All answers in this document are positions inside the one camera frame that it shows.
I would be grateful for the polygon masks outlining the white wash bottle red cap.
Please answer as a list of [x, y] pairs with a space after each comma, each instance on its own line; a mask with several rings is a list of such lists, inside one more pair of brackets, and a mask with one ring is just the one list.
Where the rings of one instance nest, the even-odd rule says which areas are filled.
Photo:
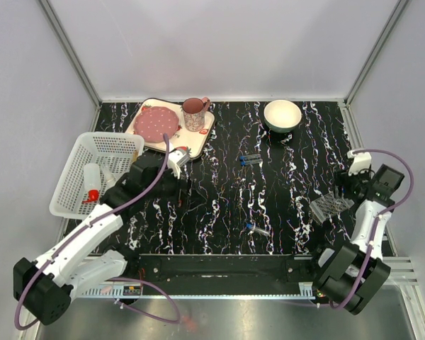
[[82, 203], [93, 203], [99, 199], [101, 189], [101, 172], [98, 164], [88, 163], [83, 168], [84, 188], [87, 194]]

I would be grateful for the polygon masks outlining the wooden test tube clamp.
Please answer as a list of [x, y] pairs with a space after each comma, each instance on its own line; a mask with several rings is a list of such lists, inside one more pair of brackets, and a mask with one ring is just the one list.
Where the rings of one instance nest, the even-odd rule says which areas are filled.
[[134, 163], [137, 161], [138, 157], [139, 157], [140, 153], [138, 150], [136, 150], [133, 154], [132, 154], [132, 158], [130, 160], [130, 163]]

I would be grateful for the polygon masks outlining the clear plastic funnel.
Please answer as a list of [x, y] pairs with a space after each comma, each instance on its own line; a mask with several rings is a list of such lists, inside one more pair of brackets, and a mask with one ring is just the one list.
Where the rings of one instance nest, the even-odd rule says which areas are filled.
[[109, 167], [105, 164], [100, 165], [103, 173], [106, 188], [112, 188], [117, 183], [117, 178], [113, 175]]

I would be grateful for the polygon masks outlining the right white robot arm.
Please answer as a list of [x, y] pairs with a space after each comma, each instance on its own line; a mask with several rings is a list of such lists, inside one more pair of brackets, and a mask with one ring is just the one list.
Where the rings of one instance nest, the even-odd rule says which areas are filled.
[[404, 174], [383, 164], [357, 174], [336, 174], [333, 198], [352, 200], [356, 223], [349, 241], [327, 247], [307, 263], [313, 286], [338, 307], [359, 314], [389, 278], [391, 268], [383, 262], [382, 241], [385, 226], [393, 213], [397, 191]]

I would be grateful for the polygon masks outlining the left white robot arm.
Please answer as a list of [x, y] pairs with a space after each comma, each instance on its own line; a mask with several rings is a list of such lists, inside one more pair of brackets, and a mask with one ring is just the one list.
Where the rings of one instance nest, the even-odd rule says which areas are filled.
[[128, 222], [146, 201], [172, 198], [185, 203], [189, 184], [181, 178], [182, 164], [177, 151], [168, 153], [161, 166], [147, 166], [138, 159], [64, 239], [33, 261], [20, 259], [13, 267], [13, 296], [18, 302], [16, 328], [27, 328], [21, 324], [22, 309], [27, 309], [36, 322], [50, 325], [78, 297], [105, 281], [147, 280], [140, 255], [126, 246], [112, 246], [89, 263], [84, 263], [84, 259]]

